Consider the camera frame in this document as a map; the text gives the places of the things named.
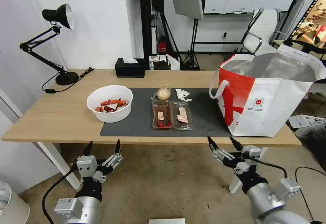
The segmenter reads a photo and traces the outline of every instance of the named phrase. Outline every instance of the bag handle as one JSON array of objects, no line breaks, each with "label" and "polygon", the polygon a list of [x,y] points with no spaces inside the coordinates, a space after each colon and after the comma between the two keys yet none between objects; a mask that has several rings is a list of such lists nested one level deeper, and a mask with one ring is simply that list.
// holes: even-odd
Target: bag handle
[{"label": "bag handle", "polygon": [[218,90],[217,90],[215,96],[213,96],[213,95],[212,95],[212,89],[213,89],[214,82],[215,82],[215,79],[216,79],[216,77],[217,77],[217,74],[218,74],[218,70],[215,72],[215,74],[214,74],[214,76],[213,76],[213,78],[212,78],[212,80],[211,80],[211,83],[210,83],[210,90],[208,91],[210,97],[213,98],[213,99],[214,99],[214,98],[218,98],[218,97],[220,97],[220,96],[222,95],[222,93],[223,93],[225,87],[228,86],[228,85],[230,84],[227,80],[223,80],[223,81],[221,82],[221,85],[218,87]]}]

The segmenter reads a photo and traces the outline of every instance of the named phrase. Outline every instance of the white chair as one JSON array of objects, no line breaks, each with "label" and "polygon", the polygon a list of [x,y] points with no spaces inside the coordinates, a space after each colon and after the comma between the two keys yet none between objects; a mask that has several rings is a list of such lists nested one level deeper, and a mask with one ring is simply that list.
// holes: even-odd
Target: white chair
[{"label": "white chair", "polygon": [[269,45],[269,40],[277,32],[275,28],[279,20],[279,10],[264,10],[263,8],[255,10],[242,39],[244,48],[253,55],[275,53],[277,49]]}]

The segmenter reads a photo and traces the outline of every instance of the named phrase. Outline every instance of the shopping bag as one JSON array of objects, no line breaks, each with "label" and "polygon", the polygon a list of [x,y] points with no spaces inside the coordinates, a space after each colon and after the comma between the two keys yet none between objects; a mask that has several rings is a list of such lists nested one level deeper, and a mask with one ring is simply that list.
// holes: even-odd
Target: shopping bag
[{"label": "shopping bag", "polygon": [[[291,61],[296,60],[297,66],[293,66],[296,68],[292,71],[292,66],[290,69],[287,67],[285,72],[296,74],[295,69],[304,67],[304,72],[313,73],[314,80],[309,76],[309,81],[305,81],[306,78],[300,76],[301,70],[295,79],[262,78],[266,74],[273,75],[273,69],[270,68],[272,62],[265,60],[266,54],[233,55],[215,72],[209,95],[217,99],[225,123],[234,136],[274,136],[291,116],[313,82],[326,78],[326,68],[312,55],[284,45],[280,46],[277,53],[269,55],[281,55]],[[239,63],[242,67],[251,67],[245,71],[245,74],[250,76],[234,68]],[[212,88],[217,76],[219,87],[213,95]]]}]

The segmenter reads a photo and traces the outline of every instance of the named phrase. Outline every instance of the black tissue box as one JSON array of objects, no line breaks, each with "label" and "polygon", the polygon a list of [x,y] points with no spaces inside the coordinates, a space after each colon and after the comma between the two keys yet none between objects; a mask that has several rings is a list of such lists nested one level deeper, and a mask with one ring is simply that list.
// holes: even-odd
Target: black tissue box
[{"label": "black tissue box", "polygon": [[139,77],[145,76],[145,59],[135,59],[138,63],[124,63],[122,58],[118,58],[115,64],[117,77]]}]

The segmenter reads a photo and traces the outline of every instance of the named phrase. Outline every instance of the monitor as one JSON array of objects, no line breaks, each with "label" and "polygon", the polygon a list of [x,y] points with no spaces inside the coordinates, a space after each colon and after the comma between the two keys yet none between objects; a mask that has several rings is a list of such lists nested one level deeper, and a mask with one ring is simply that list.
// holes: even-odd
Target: monitor
[{"label": "monitor", "polygon": [[326,0],[313,0],[287,41],[303,45],[305,53],[326,53]]}]

